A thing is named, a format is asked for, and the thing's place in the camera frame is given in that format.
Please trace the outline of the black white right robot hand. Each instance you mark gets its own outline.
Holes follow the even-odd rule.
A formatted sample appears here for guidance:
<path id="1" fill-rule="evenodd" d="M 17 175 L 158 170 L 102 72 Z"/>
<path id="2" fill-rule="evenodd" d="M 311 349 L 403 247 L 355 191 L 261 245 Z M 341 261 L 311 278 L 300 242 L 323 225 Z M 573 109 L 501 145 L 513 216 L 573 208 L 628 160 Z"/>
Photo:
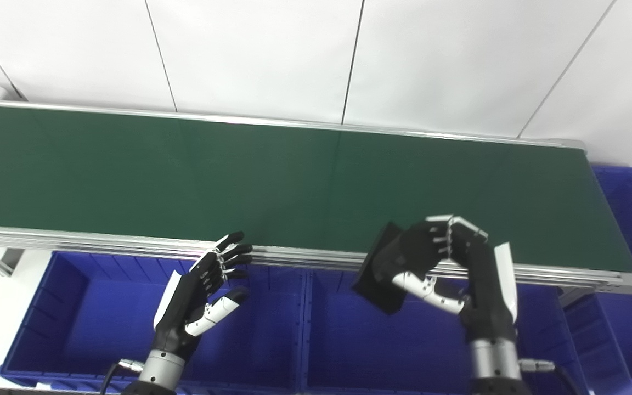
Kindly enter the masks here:
<path id="1" fill-rule="evenodd" d="M 439 263 L 467 272 L 456 296 L 429 276 Z M 466 342 L 517 341 L 517 291 L 509 244 L 492 245 L 484 230 L 456 215 L 426 217 L 407 229 L 389 222 L 362 263 L 354 288 L 382 312 L 399 312 L 407 295 L 458 315 Z"/>

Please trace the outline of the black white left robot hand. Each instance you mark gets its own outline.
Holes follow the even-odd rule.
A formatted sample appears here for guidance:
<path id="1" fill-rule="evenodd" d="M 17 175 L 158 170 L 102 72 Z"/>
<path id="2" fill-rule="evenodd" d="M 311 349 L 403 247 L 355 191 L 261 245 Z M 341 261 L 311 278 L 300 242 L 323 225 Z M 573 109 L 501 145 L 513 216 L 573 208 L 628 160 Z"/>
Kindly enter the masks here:
<path id="1" fill-rule="evenodd" d="M 195 353 L 208 330 L 200 321 L 207 315 L 209 297 L 230 279 L 247 278 L 239 268 L 252 262 L 252 245 L 243 244 L 244 232 L 223 236 L 184 274 L 173 273 L 156 311 L 151 350 L 172 353 L 185 362 Z"/>

